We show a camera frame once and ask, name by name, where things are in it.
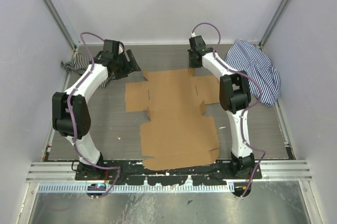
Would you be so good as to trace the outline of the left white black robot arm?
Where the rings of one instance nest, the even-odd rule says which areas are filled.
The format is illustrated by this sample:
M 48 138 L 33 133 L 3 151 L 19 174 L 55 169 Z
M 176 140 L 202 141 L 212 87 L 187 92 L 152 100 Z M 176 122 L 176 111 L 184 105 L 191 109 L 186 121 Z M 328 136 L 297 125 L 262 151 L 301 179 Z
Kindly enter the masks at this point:
M 53 95 L 53 129 L 65 137 L 78 154 L 76 172 L 80 176 L 100 180 L 109 170 L 90 135 L 89 99 L 108 78 L 118 80 L 140 70 L 131 50 L 126 50 L 120 41 L 106 39 L 103 49 L 91 57 L 87 69 L 77 82 L 66 91 Z

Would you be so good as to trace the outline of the brown cardboard box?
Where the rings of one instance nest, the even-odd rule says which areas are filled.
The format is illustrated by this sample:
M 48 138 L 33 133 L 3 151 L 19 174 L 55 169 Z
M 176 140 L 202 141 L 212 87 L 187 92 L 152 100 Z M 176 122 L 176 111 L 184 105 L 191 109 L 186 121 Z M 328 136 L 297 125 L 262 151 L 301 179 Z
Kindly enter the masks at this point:
M 193 69 L 144 72 L 143 82 L 125 85 L 127 112 L 146 111 L 140 125 L 143 165 L 153 171 L 210 165 L 220 142 L 206 106 L 219 102 L 215 76 L 195 76 Z

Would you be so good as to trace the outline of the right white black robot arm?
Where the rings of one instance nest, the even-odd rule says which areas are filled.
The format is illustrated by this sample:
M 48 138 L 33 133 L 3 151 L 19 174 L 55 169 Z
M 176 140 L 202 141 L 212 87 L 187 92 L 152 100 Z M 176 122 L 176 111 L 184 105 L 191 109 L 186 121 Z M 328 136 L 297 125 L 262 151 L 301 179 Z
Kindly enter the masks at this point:
M 247 73 L 230 67 L 212 47 L 207 47 L 202 36 L 192 34 L 189 43 L 189 67 L 204 67 L 219 81 L 219 101 L 229 118 L 232 135 L 231 172 L 235 178 L 243 179 L 255 166 L 253 150 L 248 146 L 251 92 Z

